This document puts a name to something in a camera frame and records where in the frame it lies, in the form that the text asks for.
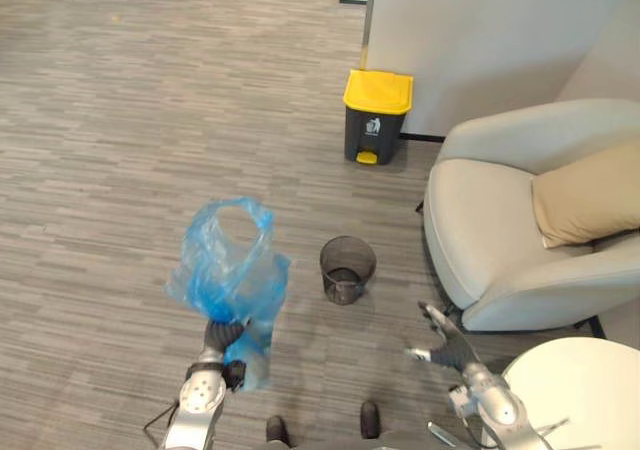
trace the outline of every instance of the shoe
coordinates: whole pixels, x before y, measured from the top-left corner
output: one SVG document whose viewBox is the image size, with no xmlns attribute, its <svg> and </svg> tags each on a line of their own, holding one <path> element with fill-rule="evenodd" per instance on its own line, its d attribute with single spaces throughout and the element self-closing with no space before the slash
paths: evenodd
<svg viewBox="0 0 640 450">
<path fill-rule="evenodd" d="M 279 440 L 287 447 L 291 447 L 289 442 L 289 432 L 287 432 L 287 425 L 279 415 L 274 415 L 267 420 L 267 442 Z"/>
<path fill-rule="evenodd" d="M 360 407 L 360 435 L 365 440 L 380 436 L 380 412 L 378 406 L 370 400 Z"/>
</svg>

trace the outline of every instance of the trash can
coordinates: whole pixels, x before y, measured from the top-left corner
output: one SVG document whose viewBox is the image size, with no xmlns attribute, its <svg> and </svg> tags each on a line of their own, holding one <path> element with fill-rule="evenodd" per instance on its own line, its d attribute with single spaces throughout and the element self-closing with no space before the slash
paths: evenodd
<svg viewBox="0 0 640 450">
<path fill-rule="evenodd" d="M 351 70 L 343 99 L 345 157 L 370 165 L 389 163 L 412 95 L 411 76 Z"/>
<path fill-rule="evenodd" d="M 338 305 L 348 305 L 364 292 L 376 269 L 376 255 L 364 240 L 342 235 L 322 247 L 320 269 L 327 298 Z"/>
</svg>

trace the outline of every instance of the gray armchair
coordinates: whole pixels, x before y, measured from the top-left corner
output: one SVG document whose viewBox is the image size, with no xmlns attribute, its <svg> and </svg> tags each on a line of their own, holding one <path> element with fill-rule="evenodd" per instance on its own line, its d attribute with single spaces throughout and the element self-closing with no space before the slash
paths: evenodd
<svg viewBox="0 0 640 450">
<path fill-rule="evenodd" d="M 451 131 L 429 175 L 424 227 L 465 328 L 559 327 L 640 295 L 637 231 L 545 249 L 531 198 L 534 175 L 632 136 L 640 104 L 611 99 L 541 105 Z"/>
</svg>

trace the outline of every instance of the blue plastic bag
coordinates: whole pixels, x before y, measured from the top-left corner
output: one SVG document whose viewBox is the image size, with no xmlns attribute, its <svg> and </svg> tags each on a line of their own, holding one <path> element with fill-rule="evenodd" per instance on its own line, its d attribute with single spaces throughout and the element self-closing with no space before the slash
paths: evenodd
<svg viewBox="0 0 640 450">
<path fill-rule="evenodd" d="M 225 235 L 216 213 L 223 207 L 244 209 L 258 229 L 251 245 Z M 227 348 L 225 363 L 246 363 L 243 390 L 266 383 L 273 324 L 286 296 L 289 259 L 272 247 L 273 214 L 243 197 L 212 202 L 193 218 L 182 244 L 180 266 L 165 291 L 216 322 L 251 322 Z"/>
</svg>

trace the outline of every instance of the floor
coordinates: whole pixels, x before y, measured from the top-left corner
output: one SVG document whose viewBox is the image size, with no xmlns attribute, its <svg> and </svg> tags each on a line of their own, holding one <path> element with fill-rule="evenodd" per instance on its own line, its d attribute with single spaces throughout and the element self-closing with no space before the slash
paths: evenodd
<svg viewBox="0 0 640 450">
<path fill-rule="evenodd" d="M 14 450 L 151 448 L 143 424 L 178 391 L 203 318 L 162 291 L 209 199 L 252 195 L 292 259 L 272 384 L 227 399 L 217 448 L 357 435 L 448 410 L 451 371 L 405 358 L 438 338 L 420 217 L 438 144 L 401 142 L 369 168 L 342 156 L 341 94 L 364 8 L 337 0 L 0 1 L 0 434 Z M 378 257 L 369 293 L 327 302 L 318 255 L 335 235 Z M 471 335 L 496 368 L 574 334 Z"/>
</svg>

